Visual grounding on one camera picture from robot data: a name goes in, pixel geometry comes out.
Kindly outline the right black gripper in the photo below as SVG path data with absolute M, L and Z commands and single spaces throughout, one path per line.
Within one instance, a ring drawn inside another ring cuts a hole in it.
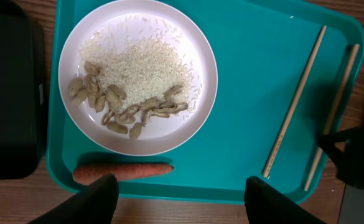
M 339 180 L 364 189 L 364 127 L 321 135 L 317 145 L 336 166 Z

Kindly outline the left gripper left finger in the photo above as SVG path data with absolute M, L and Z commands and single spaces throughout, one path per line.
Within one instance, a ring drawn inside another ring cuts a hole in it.
M 118 199 L 118 181 L 107 174 L 30 224 L 111 223 Z

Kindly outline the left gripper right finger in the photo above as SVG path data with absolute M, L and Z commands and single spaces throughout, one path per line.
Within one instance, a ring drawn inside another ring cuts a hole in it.
M 324 223 L 256 176 L 246 180 L 245 208 L 249 224 Z

